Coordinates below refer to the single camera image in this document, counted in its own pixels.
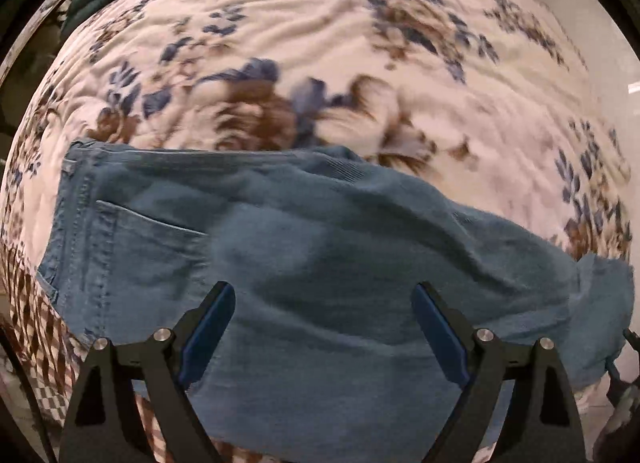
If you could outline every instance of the bed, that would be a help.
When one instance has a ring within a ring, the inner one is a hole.
[[[34,273],[79,137],[205,151],[338,144],[576,260],[629,260],[630,169],[579,50],[536,0],[116,0],[47,72],[0,194],[16,347],[60,422],[86,344]],[[165,461],[158,424],[142,399],[139,408]]]

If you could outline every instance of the denim fabric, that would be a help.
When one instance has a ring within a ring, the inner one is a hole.
[[[418,461],[436,438],[460,390],[412,316],[418,281],[505,340],[551,337],[575,388],[622,348],[633,304],[625,263],[576,263],[343,148],[75,142],[38,278],[72,332],[115,343],[232,283],[236,314],[191,401],[210,435],[308,463]]]

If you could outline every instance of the metal screw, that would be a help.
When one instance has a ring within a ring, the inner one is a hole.
[[[171,330],[167,328],[160,328],[158,331],[154,333],[154,339],[158,342],[164,342],[165,340],[169,340],[171,337]]]
[[[551,350],[554,347],[556,347],[556,345],[554,344],[554,342],[550,339],[550,338],[546,338],[546,337],[542,337],[540,339],[540,346],[543,349],[547,349],[547,350]]]
[[[109,341],[106,338],[98,338],[94,342],[94,349],[97,349],[98,351],[102,351],[108,345],[109,345]]]
[[[476,331],[476,336],[482,342],[491,342],[494,339],[494,333],[490,329],[482,328]]]

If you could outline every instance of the blue gripper pad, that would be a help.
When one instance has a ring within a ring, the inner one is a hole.
[[[211,304],[182,349],[178,383],[187,389],[204,375],[209,361],[236,310],[236,293],[227,284]]]
[[[464,388],[469,380],[466,349],[421,284],[411,296],[414,315],[449,382]]]

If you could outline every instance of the black cable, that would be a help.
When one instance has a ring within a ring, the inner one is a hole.
[[[31,414],[33,415],[36,430],[38,431],[38,435],[40,436],[40,441],[42,442],[42,447],[44,448],[47,460],[49,461],[49,463],[58,463],[56,454],[55,452],[53,452],[53,447],[51,446],[51,440],[49,439],[49,434],[47,433],[42,413],[40,412],[40,408],[38,406],[36,395],[33,393],[33,388],[29,383],[29,378],[24,372],[22,364],[20,364],[20,361],[18,360],[18,357],[11,346],[9,337],[7,337],[7,334],[4,331],[2,325],[0,325],[0,346],[2,346],[2,348],[4,349],[4,352],[6,353],[9,361],[12,363],[12,366],[15,369],[18,380],[20,380],[20,383],[22,384],[22,388],[24,390],[24,394],[27,397],[27,401],[29,402],[29,409],[31,410]]]

